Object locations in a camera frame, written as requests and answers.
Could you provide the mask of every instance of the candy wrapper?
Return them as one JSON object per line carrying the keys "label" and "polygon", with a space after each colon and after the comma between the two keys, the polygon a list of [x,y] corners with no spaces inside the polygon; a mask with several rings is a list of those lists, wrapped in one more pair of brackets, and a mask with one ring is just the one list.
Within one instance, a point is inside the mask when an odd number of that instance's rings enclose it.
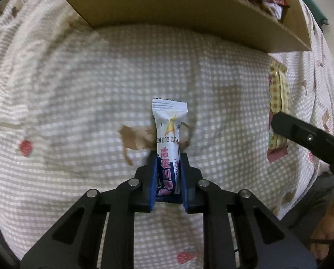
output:
{"label": "candy wrapper", "polygon": [[283,13],[282,6],[277,3],[269,3],[267,1],[262,2],[261,9],[267,12],[269,15],[273,16],[275,19],[280,20]]}
{"label": "candy wrapper", "polygon": [[180,124],[186,118],[187,103],[165,99],[152,100],[157,128],[157,192],[159,197],[180,195]]}

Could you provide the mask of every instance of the pink strawberry print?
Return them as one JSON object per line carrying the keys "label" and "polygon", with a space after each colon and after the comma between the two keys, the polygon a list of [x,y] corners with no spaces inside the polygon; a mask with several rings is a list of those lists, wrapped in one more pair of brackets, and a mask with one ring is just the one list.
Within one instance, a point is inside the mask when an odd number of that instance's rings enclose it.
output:
{"label": "pink strawberry print", "polygon": [[23,141],[20,144],[20,150],[23,156],[28,157],[33,150],[33,144],[31,141]]}
{"label": "pink strawberry print", "polygon": [[159,190],[159,192],[158,192],[158,196],[162,196],[162,195],[170,195],[172,193],[172,191],[171,190],[167,190],[167,189],[161,189],[161,190]]}
{"label": "pink strawberry print", "polygon": [[192,260],[197,255],[197,252],[186,252],[183,251],[177,255],[177,261],[180,264],[184,264]]}
{"label": "pink strawberry print", "polygon": [[312,163],[314,163],[314,155],[311,152],[309,152],[309,159]]}
{"label": "pink strawberry print", "polygon": [[172,190],[173,189],[173,182],[172,181],[163,180],[163,184],[165,185],[165,187],[168,190]]}

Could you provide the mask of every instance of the cardboard box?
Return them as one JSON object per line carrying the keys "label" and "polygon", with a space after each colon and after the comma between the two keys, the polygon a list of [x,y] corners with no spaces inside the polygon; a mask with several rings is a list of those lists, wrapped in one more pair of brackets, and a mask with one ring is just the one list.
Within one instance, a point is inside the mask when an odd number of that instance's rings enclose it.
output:
{"label": "cardboard box", "polygon": [[93,28],[118,24],[162,24],[189,28],[266,53],[311,49],[298,0],[280,23],[243,0],[67,0]]}

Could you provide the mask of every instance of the checkered fabric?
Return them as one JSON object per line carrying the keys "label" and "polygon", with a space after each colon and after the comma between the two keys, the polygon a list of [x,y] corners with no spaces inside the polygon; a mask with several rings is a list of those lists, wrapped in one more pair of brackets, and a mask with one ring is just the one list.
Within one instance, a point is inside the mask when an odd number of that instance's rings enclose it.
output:
{"label": "checkered fabric", "polygon": [[[292,114],[334,134],[334,61],[302,7],[313,51],[274,57],[288,69]],[[119,131],[152,126],[153,97],[188,103],[186,152],[206,179],[250,189],[282,217],[319,160],[290,143],[287,156],[268,162],[270,62],[186,29],[92,30],[65,0],[11,0],[0,21],[0,228],[12,251],[22,258],[86,190],[134,175],[149,150],[127,148],[130,166]],[[202,215],[157,203],[136,214],[135,268],[202,268],[202,234]]]}

